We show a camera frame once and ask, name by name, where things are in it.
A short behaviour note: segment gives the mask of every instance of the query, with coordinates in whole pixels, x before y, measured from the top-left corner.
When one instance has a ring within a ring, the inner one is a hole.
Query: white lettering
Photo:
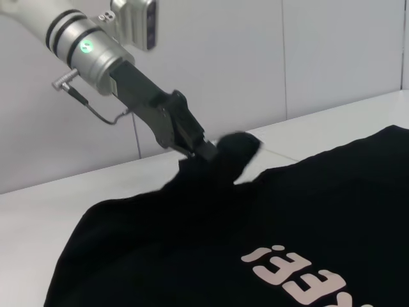
[[[338,293],[337,304],[327,307],[352,307],[352,296],[346,292]]]
[[[296,253],[289,253],[287,254],[287,257],[294,261],[288,262],[280,257],[273,257],[270,259],[270,262],[272,264],[280,268],[277,273],[269,271],[262,265],[253,267],[253,271],[265,282],[277,286],[284,283],[293,273],[302,270],[304,267],[308,267],[312,264],[310,261],[302,258]]]
[[[273,251],[284,251],[286,248],[282,245],[274,245],[272,249]]]
[[[271,253],[272,250],[269,248],[258,248],[253,251],[251,254],[242,257],[243,262],[253,262],[260,259],[262,256]]]
[[[345,280],[338,274],[331,273],[327,270],[321,270],[318,272],[318,274],[326,277],[328,280],[321,282],[312,274],[305,274],[301,276],[302,280],[304,280],[310,286],[310,289],[307,291],[303,291],[294,281],[289,281],[283,284],[282,287],[300,304],[307,306],[319,298],[334,293],[346,286]]]

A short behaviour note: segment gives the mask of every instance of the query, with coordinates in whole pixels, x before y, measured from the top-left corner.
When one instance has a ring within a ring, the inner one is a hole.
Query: black band
[[[49,26],[49,29],[48,29],[48,31],[47,31],[47,35],[46,35],[46,37],[45,37],[45,45],[47,46],[48,49],[50,49],[50,37],[51,37],[52,30],[54,30],[54,28],[57,26],[57,23],[58,23],[61,19],[63,19],[65,16],[67,16],[67,15],[69,15],[69,14],[72,14],[72,13],[80,13],[80,12],[81,12],[81,11],[79,11],[79,10],[68,10],[68,11],[65,11],[65,12],[59,14],[59,15],[57,16],[57,18],[55,18],[54,21],[51,22],[51,25]]]
[[[70,26],[72,25],[74,22],[78,21],[78,20],[82,20],[82,19],[87,19],[87,17],[85,15],[76,15],[73,16],[71,19],[68,19],[67,22],[65,22],[61,28],[58,30],[58,32],[56,33],[56,36],[54,37],[54,45],[52,46],[52,51],[54,52],[54,54],[56,56],[57,55],[57,46],[58,46],[58,41],[61,38],[61,35],[63,35],[64,31]]]
[[[68,51],[68,56],[66,57],[66,63],[70,68],[72,68],[71,67],[72,56],[73,56],[75,48],[77,48],[79,42],[81,40],[83,40],[86,36],[90,35],[91,33],[97,32],[97,31],[103,31],[103,30],[100,27],[88,29],[87,31],[83,32],[83,34],[78,36],[78,38],[76,40],[74,40],[74,42],[71,45],[70,51]]]

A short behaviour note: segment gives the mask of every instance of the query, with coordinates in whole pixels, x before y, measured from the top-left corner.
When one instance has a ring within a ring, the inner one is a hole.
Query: table surface
[[[400,91],[251,131],[265,144],[239,182],[389,126],[409,128]],[[160,189],[178,171],[175,152],[0,195],[0,306],[43,306],[56,261],[92,205]]]
[[[336,107],[251,131],[265,148],[301,161],[397,125],[409,129],[409,91]]]

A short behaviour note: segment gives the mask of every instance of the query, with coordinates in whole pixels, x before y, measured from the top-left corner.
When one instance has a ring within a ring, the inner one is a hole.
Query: black cable
[[[97,111],[95,111],[95,109],[93,107],[91,107],[89,104],[85,105],[87,107],[87,109],[89,109],[97,118],[99,118],[100,120],[102,120],[104,123],[107,123],[108,125],[116,125],[116,123],[118,122],[118,120],[120,120],[122,117],[128,115],[130,113],[130,110],[126,110],[125,112],[119,114],[117,117],[115,117],[113,122],[110,122],[109,120],[107,120],[106,118],[104,118],[101,114],[99,114]]]
[[[100,113],[98,113],[93,107],[91,107],[88,103],[88,100],[82,96],[75,88],[73,88],[72,86],[69,87],[69,90],[67,91],[67,93],[75,98],[77,101],[79,101],[83,106],[87,107],[87,109],[89,109],[97,118],[99,118],[100,120],[102,120],[104,123],[108,124],[108,125],[116,125],[116,123],[118,122],[118,120],[120,120],[122,117],[128,115],[131,111],[128,109],[125,112],[122,112],[121,114],[119,114],[117,117],[115,117],[113,122],[110,122],[109,120],[107,120],[106,118],[104,118]]]

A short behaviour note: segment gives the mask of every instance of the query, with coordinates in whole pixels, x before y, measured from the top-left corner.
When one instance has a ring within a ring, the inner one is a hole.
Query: black t-shirt
[[[258,149],[224,138],[160,191],[89,209],[48,306],[408,306],[409,130],[233,185]]]

